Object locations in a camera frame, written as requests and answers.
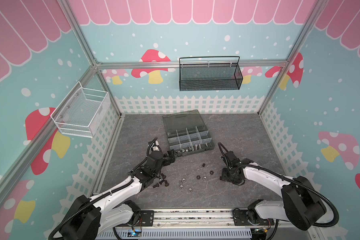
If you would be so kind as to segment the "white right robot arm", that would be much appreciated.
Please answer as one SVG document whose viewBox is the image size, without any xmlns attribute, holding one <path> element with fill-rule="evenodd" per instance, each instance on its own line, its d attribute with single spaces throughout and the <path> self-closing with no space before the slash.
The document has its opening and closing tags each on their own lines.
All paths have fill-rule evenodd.
<svg viewBox="0 0 360 240">
<path fill-rule="evenodd" d="M 314 188 L 308 179 L 294 179 L 264 170 L 249 159 L 240 160 L 232 151 L 222 152 L 221 158 L 226 164 L 220 177 L 222 181 L 238 186 L 246 180 L 253 181 L 282 198 L 280 201 L 254 201 L 247 207 L 245 216 L 239 217 L 240 220 L 247 220 L 252 225 L 259 225 L 267 219 L 286 221 L 305 231 L 326 214 L 322 198 L 312 192 Z"/>
</svg>

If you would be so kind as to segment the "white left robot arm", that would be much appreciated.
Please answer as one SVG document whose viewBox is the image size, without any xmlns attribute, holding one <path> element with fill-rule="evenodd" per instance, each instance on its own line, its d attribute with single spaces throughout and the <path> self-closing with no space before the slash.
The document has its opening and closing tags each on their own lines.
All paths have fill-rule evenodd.
<svg viewBox="0 0 360 240">
<path fill-rule="evenodd" d="M 174 163 L 174 150 L 163 153 L 159 149 L 147 154 L 127 178 L 109 190 L 87 198 L 76 198 L 62 222 L 49 235 L 50 240 L 60 233 L 61 240 L 94 240 L 98 234 L 121 224 L 132 225 L 140 208 L 129 200 L 149 187 L 161 176 L 163 167 Z"/>
</svg>

